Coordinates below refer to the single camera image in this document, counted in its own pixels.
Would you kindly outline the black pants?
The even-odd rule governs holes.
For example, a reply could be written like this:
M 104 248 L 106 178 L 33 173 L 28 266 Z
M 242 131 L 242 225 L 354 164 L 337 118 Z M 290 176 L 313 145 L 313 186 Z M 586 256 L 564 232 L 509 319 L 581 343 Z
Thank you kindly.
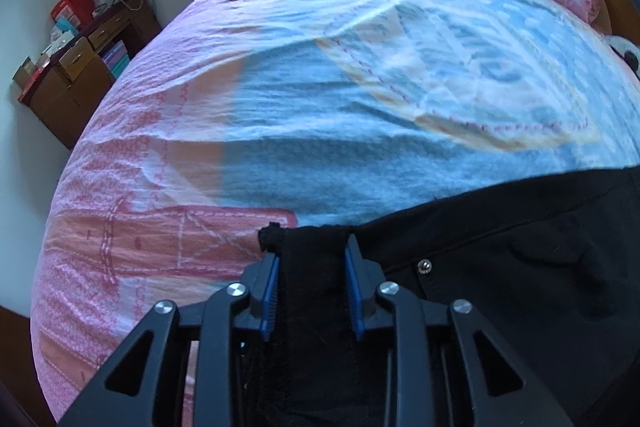
M 577 426 L 639 421 L 639 171 L 495 185 L 364 225 L 258 234 L 281 260 L 277 327 L 246 382 L 251 426 L 377 426 L 382 358 L 357 345 L 344 250 L 418 297 L 469 300 Z

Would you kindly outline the pink and blue bed sheet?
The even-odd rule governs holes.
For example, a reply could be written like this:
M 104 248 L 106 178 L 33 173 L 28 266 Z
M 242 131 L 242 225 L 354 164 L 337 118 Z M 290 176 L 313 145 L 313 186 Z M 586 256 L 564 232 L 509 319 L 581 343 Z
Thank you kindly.
M 30 310 L 43 395 L 63 416 L 154 303 L 236 279 L 272 221 L 638 161 L 636 76 L 552 0 L 194 0 L 58 181 Z

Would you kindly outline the brown wooden desk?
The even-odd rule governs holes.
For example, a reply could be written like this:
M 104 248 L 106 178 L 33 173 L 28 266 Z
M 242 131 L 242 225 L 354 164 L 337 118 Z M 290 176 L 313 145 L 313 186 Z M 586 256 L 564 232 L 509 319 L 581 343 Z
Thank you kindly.
M 161 30 L 153 0 L 116 0 L 53 54 L 18 101 L 70 150 L 116 80 L 101 53 L 122 40 L 131 61 Z

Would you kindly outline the stacked books in desk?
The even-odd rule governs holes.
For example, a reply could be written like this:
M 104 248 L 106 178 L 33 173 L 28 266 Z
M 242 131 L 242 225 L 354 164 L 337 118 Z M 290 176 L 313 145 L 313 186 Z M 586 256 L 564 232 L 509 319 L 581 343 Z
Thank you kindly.
M 115 42 L 101 53 L 103 63 L 115 79 L 118 79 L 130 63 L 130 57 L 122 40 Z

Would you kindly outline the cardboard box on desk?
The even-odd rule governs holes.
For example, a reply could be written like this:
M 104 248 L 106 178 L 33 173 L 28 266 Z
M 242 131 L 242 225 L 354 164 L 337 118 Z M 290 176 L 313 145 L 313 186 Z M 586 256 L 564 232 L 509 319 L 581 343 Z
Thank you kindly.
M 49 62 L 50 57 L 47 55 L 41 55 L 37 62 L 34 62 L 29 56 L 26 57 L 13 75 L 13 81 L 22 91 L 29 89 L 44 75 L 44 70 Z

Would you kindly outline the black and white pillow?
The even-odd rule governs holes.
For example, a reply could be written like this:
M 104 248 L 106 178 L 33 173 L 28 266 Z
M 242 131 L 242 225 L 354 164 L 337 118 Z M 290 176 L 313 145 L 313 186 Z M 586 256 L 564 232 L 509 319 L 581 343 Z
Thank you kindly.
M 620 36 L 605 36 L 610 48 L 626 63 L 631 72 L 640 78 L 640 50 L 628 39 Z

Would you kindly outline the red gift bag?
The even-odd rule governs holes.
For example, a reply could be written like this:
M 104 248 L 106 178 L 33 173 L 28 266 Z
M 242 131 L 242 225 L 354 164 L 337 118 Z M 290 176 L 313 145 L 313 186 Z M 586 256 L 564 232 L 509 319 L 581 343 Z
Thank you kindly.
M 58 0 L 50 12 L 52 20 L 67 20 L 76 29 L 84 29 L 93 19 L 94 0 Z

